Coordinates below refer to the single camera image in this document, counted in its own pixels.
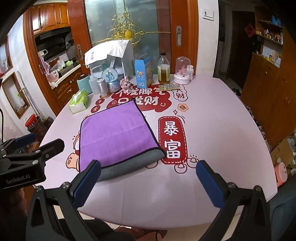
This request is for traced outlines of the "glass dome pink base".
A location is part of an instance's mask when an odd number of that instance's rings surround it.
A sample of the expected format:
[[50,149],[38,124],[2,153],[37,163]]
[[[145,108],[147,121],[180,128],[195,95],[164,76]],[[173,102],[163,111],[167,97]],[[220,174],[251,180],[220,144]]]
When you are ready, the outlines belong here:
[[174,74],[174,82],[180,85],[187,85],[190,83],[190,75],[187,70],[187,66],[191,65],[189,58],[180,56],[176,59],[176,67]]

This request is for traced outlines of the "green tissue pack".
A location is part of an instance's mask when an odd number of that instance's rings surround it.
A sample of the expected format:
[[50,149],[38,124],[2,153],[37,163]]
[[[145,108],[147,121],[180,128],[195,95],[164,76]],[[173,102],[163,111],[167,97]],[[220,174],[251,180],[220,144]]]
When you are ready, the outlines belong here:
[[79,113],[88,108],[89,96],[85,90],[79,90],[72,96],[69,101],[68,107],[72,114]]

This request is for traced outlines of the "pink plastic stool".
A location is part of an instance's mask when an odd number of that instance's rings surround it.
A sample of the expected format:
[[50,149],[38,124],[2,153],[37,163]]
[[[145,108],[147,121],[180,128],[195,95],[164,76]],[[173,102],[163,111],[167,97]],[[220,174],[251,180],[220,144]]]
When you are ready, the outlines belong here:
[[278,163],[274,168],[274,172],[276,177],[276,185],[277,187],[280,187],[287,181],[288,178],[287,169],[284,162]]

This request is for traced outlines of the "glass bottle yellow liquid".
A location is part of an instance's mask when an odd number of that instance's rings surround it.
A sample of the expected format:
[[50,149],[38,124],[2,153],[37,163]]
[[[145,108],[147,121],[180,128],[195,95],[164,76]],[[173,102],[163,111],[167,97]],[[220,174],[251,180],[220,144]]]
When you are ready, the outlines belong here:
[[167,84],[170,82],[170,63],[166,57],[166,53],[162,52],[160,54],[160,59],[158,61],[158,82],[159,84]]

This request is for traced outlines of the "blue snow globe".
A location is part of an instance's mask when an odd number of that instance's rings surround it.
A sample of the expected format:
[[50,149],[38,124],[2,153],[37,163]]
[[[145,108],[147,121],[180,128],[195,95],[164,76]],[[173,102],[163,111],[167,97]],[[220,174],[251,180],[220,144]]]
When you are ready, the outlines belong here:
[[118,73],[115,69],[109,67],[102,72],[102,78],[106,81],[110,93],[115,93],[121,89],[118,80]]

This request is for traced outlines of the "wooden kitchen cabinets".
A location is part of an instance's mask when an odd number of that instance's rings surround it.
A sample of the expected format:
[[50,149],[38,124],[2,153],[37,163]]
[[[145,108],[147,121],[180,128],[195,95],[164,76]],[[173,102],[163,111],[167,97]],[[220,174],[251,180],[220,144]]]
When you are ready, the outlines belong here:
[[23,15],[25,48],[37,84],[58,115],[77,81],[90,71],[84,54],[91,48],[84,1],[39,1]]

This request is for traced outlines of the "cardboard box on floor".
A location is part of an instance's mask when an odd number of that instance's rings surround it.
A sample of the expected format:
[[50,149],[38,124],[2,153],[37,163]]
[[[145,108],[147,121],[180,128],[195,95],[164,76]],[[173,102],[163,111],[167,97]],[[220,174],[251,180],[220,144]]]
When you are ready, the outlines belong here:
[[284,138],[271,152],[271,159],[275,167],[279,162],[286,166],[295,164],[295,136]]

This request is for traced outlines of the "silver metal can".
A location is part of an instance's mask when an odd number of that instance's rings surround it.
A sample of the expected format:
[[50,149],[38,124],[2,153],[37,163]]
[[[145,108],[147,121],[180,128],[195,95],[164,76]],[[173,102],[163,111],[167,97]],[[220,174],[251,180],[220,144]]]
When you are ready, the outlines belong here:
[[102,98],[107,98],[110,96],[109,89],[107,87],[107,83],[103,78],[99,78],[97,80],[98,88],[100,91],[100,95]]

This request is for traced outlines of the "teal cylindrical container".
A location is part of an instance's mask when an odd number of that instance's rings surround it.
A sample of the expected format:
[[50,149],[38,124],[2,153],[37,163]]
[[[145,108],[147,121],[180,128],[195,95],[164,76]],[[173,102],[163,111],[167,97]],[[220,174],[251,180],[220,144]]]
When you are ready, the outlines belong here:
[[90,75],[82,74],[77,79],[77,85],[80,91],[85,90],[87,94],[92,93],[92,89],[89,84]]

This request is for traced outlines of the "pink printed tablecloth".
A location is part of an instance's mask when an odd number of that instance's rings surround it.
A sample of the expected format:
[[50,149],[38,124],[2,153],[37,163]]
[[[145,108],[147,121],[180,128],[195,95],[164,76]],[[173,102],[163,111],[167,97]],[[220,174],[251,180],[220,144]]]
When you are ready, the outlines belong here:
[[252,189],[270,200],[278,191],[266,143],[250,113],[220,79],[200,75],[176,91],[157,83],[102,99],[90,95],[88,109],[62,109],[43,143],[60,138],[64,151],[46,163],[45,188],[71,181],[80,169],[81,122],[92,114],[137,101],[165,157],[138,171],[98,182],[80,212],[111,223],[143,228],[177,228],[211,222],[218,213],[196,176],[205,160],[225,181]]

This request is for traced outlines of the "small white pill bottle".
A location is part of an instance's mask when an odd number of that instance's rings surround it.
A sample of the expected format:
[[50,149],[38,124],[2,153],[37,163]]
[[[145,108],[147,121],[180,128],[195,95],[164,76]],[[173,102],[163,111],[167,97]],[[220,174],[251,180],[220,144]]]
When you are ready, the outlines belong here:
[[194,76],[194,66],[193,65],[188,65],[187,66],[187,73],[190,77],[190,80],[193,80],[193,76]]

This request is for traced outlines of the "pill blister pack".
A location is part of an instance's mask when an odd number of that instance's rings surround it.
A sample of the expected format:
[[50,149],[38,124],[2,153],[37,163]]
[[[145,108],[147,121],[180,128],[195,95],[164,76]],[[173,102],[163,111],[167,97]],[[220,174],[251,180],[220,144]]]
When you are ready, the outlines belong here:
[[181,88],[180,85],[176,83],[159,85],[160,91],[180,90],[180,88]]

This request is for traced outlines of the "purple and grey towel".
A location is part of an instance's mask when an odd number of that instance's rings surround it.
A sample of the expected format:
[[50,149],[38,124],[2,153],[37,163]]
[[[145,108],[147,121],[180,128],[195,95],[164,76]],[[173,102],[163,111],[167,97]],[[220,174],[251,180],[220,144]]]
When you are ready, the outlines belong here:
[[79,172],[91,161],[99,161],[99,182],[138,171],[165,156],[135,99],[95,113],[81,123]]

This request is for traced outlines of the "wooden sliding glass door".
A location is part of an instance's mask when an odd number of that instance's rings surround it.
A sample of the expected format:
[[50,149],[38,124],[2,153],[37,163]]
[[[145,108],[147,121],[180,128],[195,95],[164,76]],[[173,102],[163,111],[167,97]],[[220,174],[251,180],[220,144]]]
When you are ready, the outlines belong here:
[[180,56],[197,63],[197,1],[68,1],[68,15],[84,74],[85,53],[112,40],[129,40],[135,59],[152,57],[154,71],[163,52],[171,73]]

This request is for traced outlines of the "white appliance under bag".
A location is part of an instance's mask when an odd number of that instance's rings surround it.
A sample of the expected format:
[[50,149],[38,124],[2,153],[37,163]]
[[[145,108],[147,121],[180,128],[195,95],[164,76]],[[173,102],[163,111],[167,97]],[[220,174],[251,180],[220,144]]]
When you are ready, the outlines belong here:
[[[106,68],[109,68],[111,63],[108,63],[107,60],[100,60],[94,63],[89,64],[89,69],[91,75],[94,75],[97,78],[102,77],[102,73]],[[113,64],[113,68],[117,71],[119,77],[124,77],[123,67],[121,62],[115,61]]]

